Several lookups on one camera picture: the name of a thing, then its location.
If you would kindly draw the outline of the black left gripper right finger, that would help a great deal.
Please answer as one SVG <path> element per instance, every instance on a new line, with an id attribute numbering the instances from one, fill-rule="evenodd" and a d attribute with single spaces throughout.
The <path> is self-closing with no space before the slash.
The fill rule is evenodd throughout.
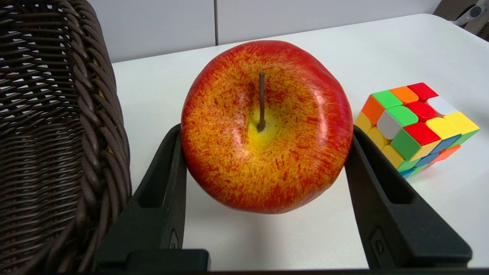
<path id="1" fill-rule="evenodd" d="M 467 268 L 468 243 L 357 126 L 345 171 L 370 269 Z"/>

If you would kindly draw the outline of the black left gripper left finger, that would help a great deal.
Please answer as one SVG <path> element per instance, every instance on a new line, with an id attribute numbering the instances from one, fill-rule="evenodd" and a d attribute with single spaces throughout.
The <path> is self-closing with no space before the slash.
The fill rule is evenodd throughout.
<path id="1" fill-rule="evenodd" d="M 183 249 L 187 164 L 180 124 L 157 149 L 145 176 L 96 251 L 100 273 L 200 273 L 205 249 Z"/>

